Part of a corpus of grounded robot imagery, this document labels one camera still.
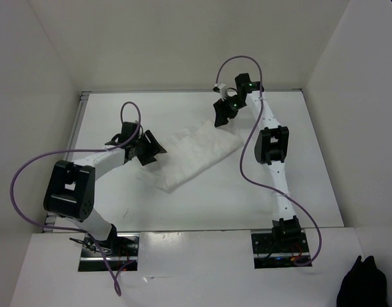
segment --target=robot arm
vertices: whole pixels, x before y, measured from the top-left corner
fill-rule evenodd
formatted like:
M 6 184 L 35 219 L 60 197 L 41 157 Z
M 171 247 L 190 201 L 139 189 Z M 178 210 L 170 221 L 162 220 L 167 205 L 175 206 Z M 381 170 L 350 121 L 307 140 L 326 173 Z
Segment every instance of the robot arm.
M 227 95 L 225 84 L 216 84 L 214 91 L 221 94 L 221 99 L 214 104 L 216 111 L 215 126 L 226 125 L 228 119 L 236 117 L 238 110 L 248 106 L 257 120 L 261 110 L 259 82 L 251 82 L 248 74 L 235 78 L 237 94 Z M 258 122 L 260 129 L 255 145 L 255 158 L 263 168 L 269 169 L 274 187 L 288 194 L 285 176 L 285 157 L 288 147 L 289 130 L 277 121 L 269 107 L 263 92 L 263 114 Z M 301 227 L 291 202 L 282 195 L 276 195 L 272 208 L 273 234 L 280 242 L 294 241 L 299 238 Z
M 58 161 L 52 171 L 43 201 L 46 211 L 64 217 L 76 227 L 91 233 L 108 253 L 117 249 L 119 242 L 116 227 L 103 219 L 93 208 L 95 181 L 134 157 L 137 157 L 142 165 L 146 165 L 156 161 L 157 154 L 166 153 L 149 130 L 137 135 L 123 148 L 107 151 L 107 148 L 128 140 L 136 129 L 136 123 L 124 122 L 122 132 L 106 143 L 105 151 L 73 162 Z

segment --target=purple cable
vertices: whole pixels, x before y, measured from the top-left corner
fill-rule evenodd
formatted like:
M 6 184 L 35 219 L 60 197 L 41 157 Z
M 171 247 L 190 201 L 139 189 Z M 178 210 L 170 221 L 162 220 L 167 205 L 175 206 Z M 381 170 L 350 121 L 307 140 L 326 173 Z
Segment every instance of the purple cable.
M 131 102 L 131 101 L 125 102 L 125 103 L 122 105 L 121 113 L 120 113 L 121 121 L 123 122 L 123 114 L 122 114 L 122 113 L 123 113 L 123 109 L 125 108 L 125 106 L 126 106 L 127 104 L 131 104 L 132 106 L 134 106 L 134 107 L 136 108 L 138 120 L 137 120 L 137 127 L 136 127 L 136 129 L 135 129 L 133 135 L 132 135 L 130 138 L 128 138 L 125 142 L 123 142 L 122 144 L 119 144 L 119 145 L 114 146 L 114 147 L 111 147 L 111 148 L 106 148 L 106 149 L 66 149 L 66 150 L 54 150 L 54 151 L 52 151 L 52 152 L 43 153 L 43 154 L 41 154 L 41 155 L 37 155 L 36 157 L 33 157 L 31 160 L 25 162 L 24 165 L 22 165 L 22 166 L 15 172 L 15 174 L 14 174 L 12 180 L 11 180 L 11 184 L 10 184 L 10 198 L 11 198 L 11 202 L 12 202 L 12 205 L 13 205 L 15 211 L 18 213 L 18 215 L 19 215 L 21 218 L 23 218 L 23 219 L 24 219 L 25 221 L 27 221 L 28 223 L 30 223 L 30 224 L 32 224 L 32 225 L 35 225 L 35 226 L 38 226 L 38 227 L 41 227 L 41 228 L 43 228 L 43 229 L 44 229 L 44 228 L 48 228 L 48 229 L 70 230 L 70 231 L 72 231 L 72 232 L 87 233 L 86 231 L 84 231 L 84 230 L 82 230 L 82 229 L 79 229 L 79 228 L 43 225 L 43 224 L 40 224 L 40 223 L 38 223 L 38 222 L 36 222 L 36 221 L 33 221 L 32 219 L 30 219 L 29 217 L 27 217 L 25 214 L 22 213 L 22 211 L 20 210 L 20 208 L 19 208 L 18 205 L 17 205 L 17 202 L 15 201 L 15 197 L 14 197 L 15 182 L 17 181 L 19 174 L 21 174 L 21 172 L 22 172 L 27 166 L 29 166 L 32 162 L 35 162 L 36 160 L 39 160 L 39 159 L 44 158 L 44 157 L 48 157 L 48 156 L 50 156 L 50 155 L 65 154 L 65 153 L 70 153 L 70 152 L 110 152 L 110 151 L 112 151 L 112 150 L 115 150 L 115 149 L 124 147 L 126 144 L 128 144 L 130 141 L 132 141 L 132 139 L 136 136 L 136 134 L 139 133 L 140 124 L 141 124 L 141 113 L 140 113 L 139 107 L 138 107 L 134 102 Z M 122 296 L 122 291 L 120 290 L 120 286 L 119 286 L 119 283 L 118 283 L 118 280 L 117 280 L 117 276 L 118 276 L 118 275 L 115 276 L 115 275 L 113 274 L 112 268 L 111 268 L 111 266 L 109 265 L 109 262 L 108 262 L 107 259 L 106 259 L 106 255 L 105 255 L 105 253 L 102 251 L 102 248 L 100 247 L 98 241 L 97 241 L 90 233 L 87 233 L 87 234 L 88 234 L 88 236 L 92 239 L 92 241 L 95 243 L 96 247 L 98 247 L 99 253 L 101 254 L 102 258 L 104 259 L 105 266 L 106 266 L 107 270 L 109 271 L 109 273 L 110 273 L 110 275 L 111 275 L 111 277 L 112 277 L 112 279 L 113 279 L 113 281 L 114 281 L 114 290 L 116 291 L 116 294 L 118 294 L 118 296 Z
M 221 73 L 221 70 L 223 69 L 223 67 L 225 66 L 225 64 L 227 64 L 229 61 L 231 61 L 231 60 L 233 60 L 233 59 L 239 59 L 239 58 L 250 59 L 250 60 L 253 61 L 253 62 L 255 63 L 255 65 L 258 67 L 258 71 L 259 71 L 259 73 L 260 73 L 260 85 L 261 85 L 261 86 L 260 86 L 260 98 L 262 98 L 262 84 L 263 84 L 263 82 L 262 82 L 262 71 L 261 71 L 261 67 L 260 67 L 260 64 L 258 64 L 258 62 L 257 62 L 255 59 L 253 59 L 251 56 L 233 56 L 233 57 L 227 59 L 227 60 L 220 66 L 220 69 L 219 69 L 219 71 L 218 71 L 218 73 L 217 73 L 217 77 L 216 77 L 216 83 L 219 82 L 220 73 Z M 254 134 L 255 129 L 257 128 L 258 124 L 260 123 L 260 120 L 261 120 L 263 111 L 264 111 L 264 103 L 263 103 L 263 100 L 261 100 L 260 114 L 258 115 L 257 121 L 255 121 L 255 124 L 254 124 L 254 126 L 253 126 L 253 129 L 251 130 L 250 134 L 248 135 L 247 141 L 246 141 L 246 143 L 244 144 L 244 147 L 242 148 L 242 151 L 241 151 L 241 157 L 240 157 L 240 173 L 241 173 L 241 176 L 242 176 L 245 180 L 247 180 L 249 183 L 254 184 L 254 185 L 257 185 L 257 186 L 259 186 L 259 187 L 264 187 L 264 188 L 266 188 L 266 189 L 270 189 L 270 190 L 275 191 L 275 192 L 279 193 L 280 195 L 284 196 L 286 199 L 288 199 L 288 200 L 291 201 L 294 205 L 296 205 L 298 208 L 300 208 L 300 209 L 309 217 L 309 219 L 311 220 L 311 222 L 312 222 L 313 225 L 315 226 L 315 229 L 317 229 L 318 236 L 319 236 L 319 245 L 318 245 L 318 249 L 317 249 L 317 252 L 315 253 L 315 255 L 313 255 L 313 257 L 312 257 L 311 259 L 309 259 L 307 262 L 304 262 L 303 264 L 301 264 L 301 263 L 297 262 L 297 260 L 294 261 L 294 264 L 295 264 L 296 266 L 304 267 L 304 266 L 307 266 L 307 265 L 311 264 L 311 263 L 318 257 L 318 255 L 319 255 L 319 253 L 321 252 L 321 249 L 322 249 L 322 235 L 321 235 L 321 231 L 320 231 L 320 229 L 319 229 L 319 227 L 318 227 L 317 222 L 315 222 L 315 220 L 314 220 L 314 218 L 312 217 L 312 215 L 311 215 L 302 205 L 300 205 L 298 202 L 296 202 L 293 198 L 289 197 L 289 196 L 288 196 L 287 194 L 285 194 L 283 191 L 281 191 L 281 190 L 279 190 L 279 189 L 276 189 L 275 187 L 271 187 L 270 185 L 260 184 L 260 183 L 258 183 L 258 182 L 255 182 L 255 181 L 251 180 L 250 178 L 248 178 L 248 177 L 246 176 L 246 174 L 244 173 L 244 170 L 242 169 L 242 163 L 243 163 L 243 161 L 244 161 L 244 156 L 245 156 L 245 154 L 246 154 L 246 150 L 247 150 L 248 144 L 249 144 L 251 138 L 253 137 L 253 134 Z

